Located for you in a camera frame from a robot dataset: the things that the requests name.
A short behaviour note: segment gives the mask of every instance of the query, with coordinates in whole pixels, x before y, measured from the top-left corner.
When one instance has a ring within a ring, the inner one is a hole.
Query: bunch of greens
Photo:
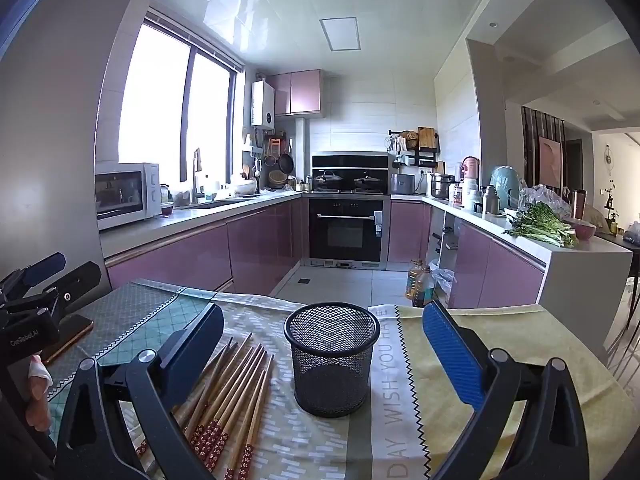
[[[511,229],[505,233],[532,238],[558,247],[575,247],[578,243],[575,230],[562,222],[551,208],[542,202],[529,204],[526,210],[518,211],[511,220]]]

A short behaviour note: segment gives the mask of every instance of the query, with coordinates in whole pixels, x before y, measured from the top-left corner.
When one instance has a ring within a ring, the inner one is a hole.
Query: water heater
[[[265,81],[251,85],[251,126],[273,130],[275,91]]]

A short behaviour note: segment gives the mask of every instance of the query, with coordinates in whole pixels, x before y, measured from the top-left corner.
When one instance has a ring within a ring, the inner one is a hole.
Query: oven handle
[[[371,216],[340,216],[340,215],[321,215],[318,213],[318,218],[348,218],[352,220],[375,220],[376,217]]]

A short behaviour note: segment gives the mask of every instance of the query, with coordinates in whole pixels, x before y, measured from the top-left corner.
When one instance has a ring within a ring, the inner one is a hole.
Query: human hand
[[[47,431],[51,425],[51,415],[46,395],[50,386],[50,376],[39,356],[31,357],[29,375],[31,400],[26,411],[27,423],[35,428],[36,431]]]

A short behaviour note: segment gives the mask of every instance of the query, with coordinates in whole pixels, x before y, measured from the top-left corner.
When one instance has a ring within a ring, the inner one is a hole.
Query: window
[[[187,190],[200,148],[201,175],[227,182],[235,76],[203,50],[145,22],[127,75],[118,160],[156,162],[163,184]]]

